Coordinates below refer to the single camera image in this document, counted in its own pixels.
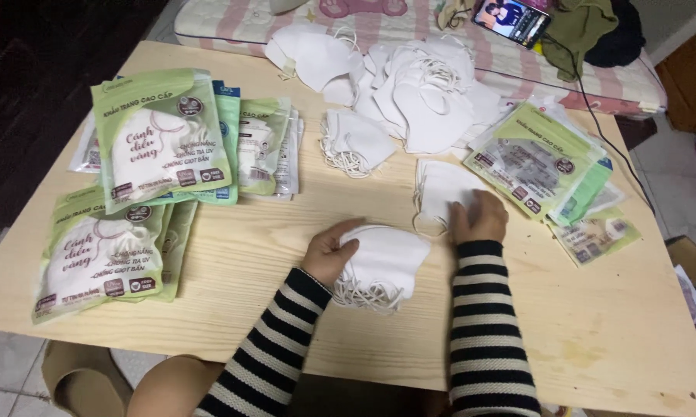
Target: bed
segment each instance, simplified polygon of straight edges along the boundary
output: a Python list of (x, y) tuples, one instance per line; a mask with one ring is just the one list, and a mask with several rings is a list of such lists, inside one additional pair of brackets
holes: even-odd
[[(188, 0), (176, 16), (175, 34), (183, 45), (264, 57), (263, 47), (272, 33), (293, 22), (312, 21), (333, 31), (353, 28), (363, 52), (376, 43), (399, 44), (441, 33), (435, 17), (437, 0), (359, 0), (367, 5), (382, 4), (385, 11), (341, 18), (329, 17), (334, 14), (325, 4), (321, 10), (319, 1), (309, 0), (290, 12), (273, 16), (269, 0)], [(393, 10), (403, 14), (385, 14), (393, 14)], [(544, 56), (469, 22), (445, 33), (453, 34), (475, 52), (477, 79), (501, 96), (555, 96), (567, 108), (586, 109), (579, 86), (557, 79), (557, 69)], [(665, 90), (644, 51), (627, 67), (598, 68), (586, 63), (582, 80), (593, 109), (602, 113), (646, 119), (667, 107)]]

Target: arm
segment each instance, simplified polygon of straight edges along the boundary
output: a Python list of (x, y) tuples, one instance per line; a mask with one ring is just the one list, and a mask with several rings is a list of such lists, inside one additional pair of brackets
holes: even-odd
[(315, 236), (302, 268), (294, 268), (248, 336), (227, 362), (194, 415), (284, 415), (301, 375), (317, 319), (358, 241), (340, 247), (361, 220), (338, 223)]
[(502, 244), (508, 214), (488, 192), (469, 226), (453, 208), (458, 273), (453, 279), (451, 399), (456, 415), (539, 417), (541, 408), (508, 287)]

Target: barcode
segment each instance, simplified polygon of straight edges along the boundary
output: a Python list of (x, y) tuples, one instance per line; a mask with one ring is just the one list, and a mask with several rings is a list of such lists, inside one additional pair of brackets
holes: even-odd
[(90, 150), (88, 152), (88, 165), (101, 166), (101, 153), (99, 151)]
[(250, 170), (250, 179), (251, 180), (262, 180), (262, 181), (268, 181), (270, 176), (268, 175), (267, 172), (261, 171), (258, 168), (252, 168)]
[(616, 232), (623, 232), (626, 229), (626, 223), (613, 222), (613, 228), (616, 230)]

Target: green cloth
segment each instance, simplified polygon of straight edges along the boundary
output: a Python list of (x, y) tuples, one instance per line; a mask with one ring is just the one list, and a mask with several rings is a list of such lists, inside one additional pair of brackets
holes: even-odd
[[(619, 24), (611, 0), (559, 0), (558, 6), (552, 7), (549, 14), (551, 24), (546, 33), (572, 51), (580, 75), (584, 54), (598, 43), (601, 36)], [(560, 80), (577, 80), (572, 56), (566, 49), (544, 36), (542, 50), (547, 61), (559, 68), (557, 77)]]

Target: person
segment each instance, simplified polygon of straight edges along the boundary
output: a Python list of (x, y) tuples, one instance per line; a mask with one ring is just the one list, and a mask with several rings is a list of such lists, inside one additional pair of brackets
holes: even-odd
[(495, 16), (497, 23), (503, 26), (515, 26), (523, 15), (522, 7), (513, 3), (490, 3), (484, 11)]
[[(490, 192), (475, 191), (469, 212), (453, 204), (450, 399), (459, 415), (539, 417), (536, 387), (508, 288), (502, 241), (508, 213)], [(329, 288), (358, 250), (340, 237), (361, 225), (347, 220), (317, 234), (271, 304), (226, 365), (176, 356), (150, 370), (128, 417), (284, 415), (299, 379)]]

